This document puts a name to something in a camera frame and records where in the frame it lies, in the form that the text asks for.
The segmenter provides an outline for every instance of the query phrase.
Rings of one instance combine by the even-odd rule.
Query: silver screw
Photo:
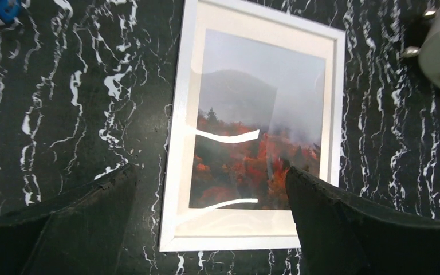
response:
[[[419,47],[407,47],[404,49],[404,52],[402,52],[403,58],[411,58],[416,57],[419,54],[420,48]]]
[[[425,12],[424,12],[424,15],[422,16],[424,19],[433,19],[434,17],[436,17],[436,12],[437,12],[438,10],[436,9],[436,8],[430,8],[430,9],[427,9]]]

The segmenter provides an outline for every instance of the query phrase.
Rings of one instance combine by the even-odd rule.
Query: white object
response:
[[[197,76],[202,72],[206,28],[325,59],[320,178],[338,186],[344,31],[241,0],[186,0],[159,250],[299,248],[296,226],[290,211],[189,208],[195,143],[195,132],[190,129],[196,126],[199,97]],[[254,203],[255,198],[247,199],[246,202]]]

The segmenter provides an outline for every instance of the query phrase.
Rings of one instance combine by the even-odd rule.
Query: evergreen tree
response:
[[[294,153],[294,163],[298,169],[309,171],[309,164],[303,154],[303,149],[301,146],[298,146],[296,152]]]
[[[208,111],[208,113],[206,114],[206,120],[209,123],[215,123],[218,122],[218,118],[217,118],[217,114],[213,111],[213,108],[210,108],[210,110]]]
[[[249,157],[251,158],[255,158],[257,157],[257,154],[259,153],[259,140],[253,140],[252,142],[250,142],[250,146],[249,146]]]
[[[321,147],[318,146],[318,144],[313,143],[314,149],[313,151],[315,152],[316,156],[319,158],[321,155]]]

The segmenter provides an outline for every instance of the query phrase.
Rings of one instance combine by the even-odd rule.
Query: gray sky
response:
[[[299,129],[293,140],[320,142],[325,60],[207,29],[203,73],[219,70],[238,70],[277,87],[271,126]]]

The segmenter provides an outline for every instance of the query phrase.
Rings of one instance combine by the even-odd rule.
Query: picture frame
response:
[[[297,154],[338,186],[344,55],[342,30],[185,0],[159,251],[300,247],[282,171]]]

